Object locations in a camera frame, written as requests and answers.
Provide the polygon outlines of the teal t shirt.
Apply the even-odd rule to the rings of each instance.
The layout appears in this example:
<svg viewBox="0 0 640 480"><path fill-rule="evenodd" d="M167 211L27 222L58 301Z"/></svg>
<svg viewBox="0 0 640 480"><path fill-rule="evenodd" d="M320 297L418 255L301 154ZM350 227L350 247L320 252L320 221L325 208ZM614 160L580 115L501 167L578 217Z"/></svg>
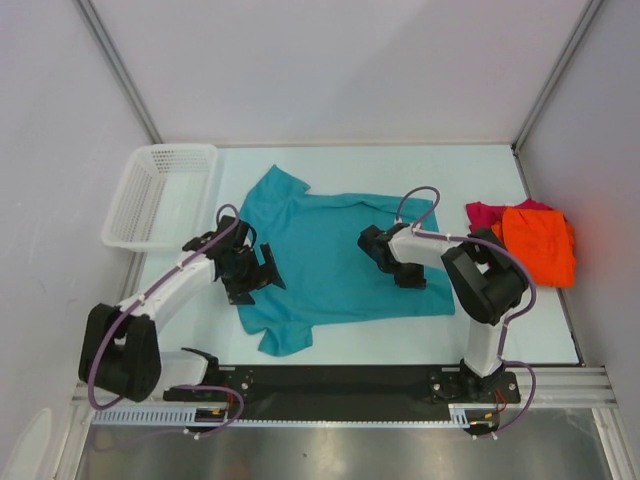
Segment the teal t shirt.
<svg viewBox="0 0 640 480"><path fill-rule="evenodd" d="M424 289L401 288L357 245L365 228L392 226L397 211L415 219L431 205L365 193L313 195L307 183L272 166L240 210L270 245L285 283L255 292L254 305L238 309L245 332L261 335L259 351L297 353L312 346L317 325L454 314L443 270L425 268Z"/></svg>

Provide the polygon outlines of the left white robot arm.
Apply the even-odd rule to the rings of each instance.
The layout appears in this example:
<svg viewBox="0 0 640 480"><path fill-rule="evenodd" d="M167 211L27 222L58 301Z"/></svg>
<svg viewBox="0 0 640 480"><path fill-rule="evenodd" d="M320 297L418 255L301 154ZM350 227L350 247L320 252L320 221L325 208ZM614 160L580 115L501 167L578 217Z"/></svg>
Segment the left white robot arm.
<svg viewBox="0 0 640 480"><path fill-rule="evenodd" d="M233 306L252 306L253 292L285 286L269 244L257 244L255 229L229 215L215 230L189 240L176 263L145 291L89 312L78 376L91 391L141 402L154 394L188 389L214 397L221 387L218 360L193 347L162 351L158 336L201 290L221 282Z"/></svg>

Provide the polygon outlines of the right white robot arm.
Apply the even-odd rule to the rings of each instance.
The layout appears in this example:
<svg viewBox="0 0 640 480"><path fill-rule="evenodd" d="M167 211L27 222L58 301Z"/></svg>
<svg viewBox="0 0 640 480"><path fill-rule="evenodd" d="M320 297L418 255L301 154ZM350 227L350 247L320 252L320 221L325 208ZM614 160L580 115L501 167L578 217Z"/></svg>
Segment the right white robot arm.
<svg viewBox="0 0 640 480"><path fill-rule="evenodd" d="M462 391L473 401L493 394L495 374L504 368L508 325L530 311L537 299L533 277L522 262L486 228L455 236L408 223L388 230L371 225L360 233L358 246L401 288L424 289L428 267L446 272L470 317Z"/></svg>

